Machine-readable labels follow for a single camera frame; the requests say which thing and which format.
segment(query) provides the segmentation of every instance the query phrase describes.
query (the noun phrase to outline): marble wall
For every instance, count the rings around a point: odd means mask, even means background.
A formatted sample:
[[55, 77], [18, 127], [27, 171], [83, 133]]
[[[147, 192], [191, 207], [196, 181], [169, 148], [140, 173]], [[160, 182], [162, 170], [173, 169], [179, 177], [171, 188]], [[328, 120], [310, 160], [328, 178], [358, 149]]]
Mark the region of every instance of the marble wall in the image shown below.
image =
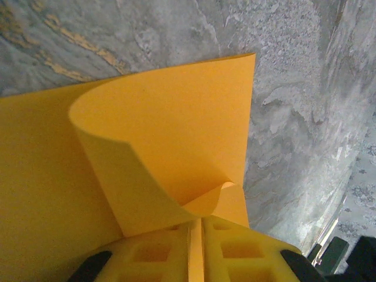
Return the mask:
[[373, 0], [0, 0], [0, 33], [1, 96], [256, 52], [249, 219], [303, 252], [375, 102]]

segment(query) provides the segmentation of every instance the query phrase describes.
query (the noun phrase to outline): yellow foam sheet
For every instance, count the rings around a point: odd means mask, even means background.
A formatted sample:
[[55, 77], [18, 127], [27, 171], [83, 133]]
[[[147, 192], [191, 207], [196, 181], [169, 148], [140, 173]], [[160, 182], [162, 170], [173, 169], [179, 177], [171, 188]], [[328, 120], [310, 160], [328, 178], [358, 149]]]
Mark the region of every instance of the yellow foam sheet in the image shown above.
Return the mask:
[[88, 251], [212, 213], [243, 182], [254, 60], [0, 99], [0, 280], [63, 281]]

